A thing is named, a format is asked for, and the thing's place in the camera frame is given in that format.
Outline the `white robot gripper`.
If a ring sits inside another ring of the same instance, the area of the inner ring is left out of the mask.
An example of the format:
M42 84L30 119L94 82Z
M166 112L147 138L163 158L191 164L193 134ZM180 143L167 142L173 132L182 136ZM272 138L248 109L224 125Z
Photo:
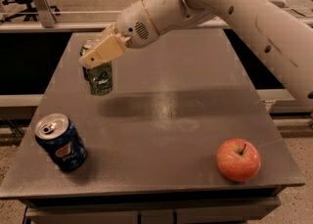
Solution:
M87 69L98 67L125 54L126 47L138 49L159 39L157 27L144 3L139 0L125 8L116 22L94 39L83 42L80 63Z

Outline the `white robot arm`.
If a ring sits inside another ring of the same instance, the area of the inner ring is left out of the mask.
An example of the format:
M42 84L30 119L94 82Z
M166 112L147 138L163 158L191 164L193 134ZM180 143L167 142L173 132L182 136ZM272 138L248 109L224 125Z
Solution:
M139 0L80 58L87 68L143 48L165 33L219 17L307 110L313 109L313 28L267 0Z

